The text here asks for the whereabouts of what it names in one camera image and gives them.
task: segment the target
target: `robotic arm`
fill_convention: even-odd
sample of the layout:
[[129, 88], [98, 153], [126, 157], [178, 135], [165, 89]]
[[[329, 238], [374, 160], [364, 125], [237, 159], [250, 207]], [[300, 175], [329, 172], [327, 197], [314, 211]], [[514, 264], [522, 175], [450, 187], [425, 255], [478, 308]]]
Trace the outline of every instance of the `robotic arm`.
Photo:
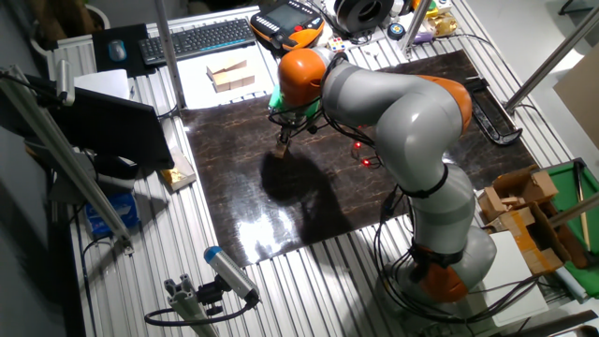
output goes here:
[[[376, 125], [376, 150], [414, 209], [413, 260], [391, 273], [404, 292], [432, 303], [455, 302], [478, 285], [496, 248], [472, 227], [473, 187], [464, 171], [442, 161], [466, 130], [471, 98], [447, 79], [387, 74], [338, 61], [326, 49], [296, 50], [279, 65], [291, 120], [321, 96], [327, 116], [348, 126]], [[283, 127], [279, 145], [288, 145]]]

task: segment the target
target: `glossy surface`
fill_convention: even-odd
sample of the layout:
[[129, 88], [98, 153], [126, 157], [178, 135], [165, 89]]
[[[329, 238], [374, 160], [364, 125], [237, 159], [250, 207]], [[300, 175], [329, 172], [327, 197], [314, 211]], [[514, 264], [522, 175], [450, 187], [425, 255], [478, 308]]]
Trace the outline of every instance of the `glossy surface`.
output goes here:
[[[459, 82], [476, 76], [461, 51], [383, 71]], [[268, 102], [265, 96], [183, 113], [216, 237], [240, 266], [376, 223], [395, 184], [384, 168], [363, 167], [350, 155], [353, 141], [330, 127], [293, 138], [288, 156], [275, 158], [279, 127], [266, 118]], [[372, 155], [360, 150], [361, 157]], [[500, 148], [476, 123], [444, 158], [460, 165], [476, 189], [533, 163], [521, 142]]]

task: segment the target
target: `black keyboard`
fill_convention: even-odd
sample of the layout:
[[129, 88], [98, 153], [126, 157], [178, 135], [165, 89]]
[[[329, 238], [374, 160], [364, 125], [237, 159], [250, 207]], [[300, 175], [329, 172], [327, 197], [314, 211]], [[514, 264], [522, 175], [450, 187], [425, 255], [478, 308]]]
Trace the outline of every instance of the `black keyboard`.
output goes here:
[[[250, 24], [245, 19], [220, 22], [194, 28], [171, 35], [175, 55], [178, 60], [212, 52], [230, 50], [256, 41]], [[160, 37], [147, 38], [139, 42], [143, 63], [146, 65], [165, 64]]]

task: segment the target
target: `small wooden piece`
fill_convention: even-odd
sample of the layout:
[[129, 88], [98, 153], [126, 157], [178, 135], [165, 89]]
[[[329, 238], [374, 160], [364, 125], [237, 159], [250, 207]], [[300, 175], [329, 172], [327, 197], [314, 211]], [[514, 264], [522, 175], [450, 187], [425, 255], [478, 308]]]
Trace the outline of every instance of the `small wooden piece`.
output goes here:
[[217, 93], [241, 88], [256, 81], [254, 70], [250, 66], [214, 75], [214, 89]]
[[517, 205], [519, 203], [518, 197], [509, 197], [502, 199], [503, 205]]
[[247, 67], [247, 60], [240, 57], [229, 57], [225, 60], [212, 63], [207, 66], [208, 77], [214, 81], [214, 75], [222, 74], [235, 69]]

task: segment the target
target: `tape roll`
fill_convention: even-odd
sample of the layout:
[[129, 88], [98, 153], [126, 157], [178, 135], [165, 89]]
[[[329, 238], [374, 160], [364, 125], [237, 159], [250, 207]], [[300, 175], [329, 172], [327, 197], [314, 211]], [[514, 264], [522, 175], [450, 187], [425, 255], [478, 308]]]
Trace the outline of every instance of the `tape roll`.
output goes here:
[[338, 24], [349, 34], [360, 35], [374, 30], [393, 7], [393, 0], [336, 0]]

